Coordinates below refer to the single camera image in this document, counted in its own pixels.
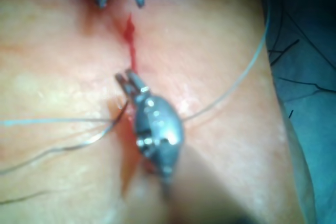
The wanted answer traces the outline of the left arm needle driver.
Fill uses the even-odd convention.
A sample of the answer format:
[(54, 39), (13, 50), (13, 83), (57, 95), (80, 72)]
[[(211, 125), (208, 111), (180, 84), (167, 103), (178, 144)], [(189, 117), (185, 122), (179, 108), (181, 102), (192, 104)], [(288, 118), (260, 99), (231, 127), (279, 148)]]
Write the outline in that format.
[(149, 88), (140, 91), (128, 87), (128, 97), (135, 107), (134, 131), (137, 147), (164, 180), (173, 176), (181, 147), (184, 127), (173, 106)]

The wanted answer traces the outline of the left arm needle driver jaw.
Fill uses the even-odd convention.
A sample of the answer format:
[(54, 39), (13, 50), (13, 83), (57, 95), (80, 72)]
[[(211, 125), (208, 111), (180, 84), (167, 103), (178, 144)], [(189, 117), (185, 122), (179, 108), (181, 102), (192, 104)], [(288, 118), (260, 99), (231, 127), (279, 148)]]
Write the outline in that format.
[(132, 84), (132, 86), (137, 90), (137, 92), (144, 93), (144, 82), (138, 76), (138, 74), (131, 69), (126, 70), (125, 74), (128, 77), (129, 83)]
[(131, 97), (133, 95), (134, 86), (120, 73), (115, 75), (115, 79), (122, 91), (127, 97)]

